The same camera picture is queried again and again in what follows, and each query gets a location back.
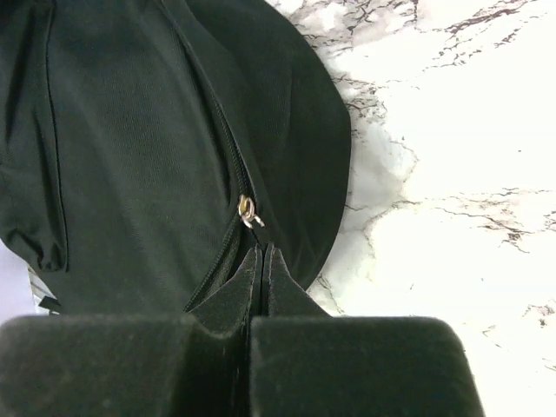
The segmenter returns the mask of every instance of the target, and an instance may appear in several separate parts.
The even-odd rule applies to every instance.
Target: zipper track
[[[229,133],[230,128],[228,126],[228,122],[226,122],[226,118],[222,113],[220,104],[216,100],[215,93],[212,89],[210,89],[210,96],[212,98],[213,104],[215,105],[216,113],[218,113],[218,118],[220,120],[222,130],[224,131],[224,135],[226,136],[226,144],[228,145],[230,153],[232,154],[232,165],[234,165],[235,176],[239,182],[240,194],[247,194],[249,189],[248,175],[247,170],[245,169],[245,164],[243,163],[242,157],[240,155],[240,150],[237,146],[237,143],[235,143],[234,138],[231,137],[231,134]]]
[[[224,136],[225,136],[225,139],[226,139],[225,142],[228,145],[228,149],[230,151],[230,154],[232,155],[232,165],[233,165],[233,169],[234,169],[234,172],[235,172],[235,179],[238,181],[238,184],[239,184],[240,195],[248,195],[249,191],[252,189],[252,187],[249,186],[249,179],[248,179],[247,170],[245,168],[245,164],[243,163],[242,156],[241,156],[240,151],[239,151],[239,147],[237,146],[237,143],[235,143],[234,138],[231,136],[231,131],[230,131],[230,128],[228,126],[228,122],[226,121],[226,118],[224,117],[224,114],[222,112],[220,104],[216,100],[215,92],[212,90],[212,87],[208,83],[207,83],[207,86],[208,86],[208,89],[210,90],[210,99],[212,100],[212,103],[215,107],[216,113],[218,114],[218,119],[220,121],[220,124],[222,126],[222,130],[224,132]],[[191,308],[196,307],[196,305],[198,305],[200,302],[202,302],[202,300],[197,300],[197,299],[200,296],[203,296],[203,293],[209,287],[210,281],[213,279],[213,275],[215,274],[215,272],[218,270],[218,268],[222,264],[222,260],[223,260],[224,256],[226,255],[226,253],[228,252],[230,244],[233,241],[234,236],[237,233],[237,230],[240,229],[240,225],[242,224],[242,219],[237,215],[235,210],[234,210],[234,214],[232,216],[231,222],[229,224],[230,224],[230,226],[228,227],[228,230],[226,231],[226,234],[224,236],[224,240],[222,241],[222,247],[220,249],[220,252],[218,253],[218,256],[216,257],[215,262],[213,263],[213,265],[208,270],[208,272],[205,275],[205,277],[203,278],[202,282],[195,289],[195,292],[193,293],[193,295],[189,299],[186,306],[183,308],[183,311],[186,312],[186,313]]]

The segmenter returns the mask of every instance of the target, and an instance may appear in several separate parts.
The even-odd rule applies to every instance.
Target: black backpack
[[[190,310],[269,242],[307,288],[350,136],[263,0],[0,2],[0,237],[63,314]]]

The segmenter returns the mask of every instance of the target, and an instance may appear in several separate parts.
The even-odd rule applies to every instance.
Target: white marble surface
[[[351,111],[331,314],[426,315],[488,417],[556,415],[556,1],[270,0]]]

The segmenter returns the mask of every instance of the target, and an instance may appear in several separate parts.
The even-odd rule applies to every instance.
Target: black fabric
[[[251,415],[484,417],[457,335],[430,318],[255,318]]]
[[[62,313],[193,307],[267,239],[310,285],[343,212],[350,123],[278,12],[8,0],[0,23],[0,238]],[[264,233],[246,236],[240,194]]]
[[[484,417],[446,323],[328,317],[272,243],[189,314],[4,325],[0,414]]]

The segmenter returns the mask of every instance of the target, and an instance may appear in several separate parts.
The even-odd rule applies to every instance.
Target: metal zipper pull
[[[261,220],[255,212],[255,203],[253,200],[245,195],[240,195],[240,203],[237,205],[237,212],[240,215],[243,224],[248,228],[253,228],[253,220],[255,220],[259,225],[264,228],[264,222]]]

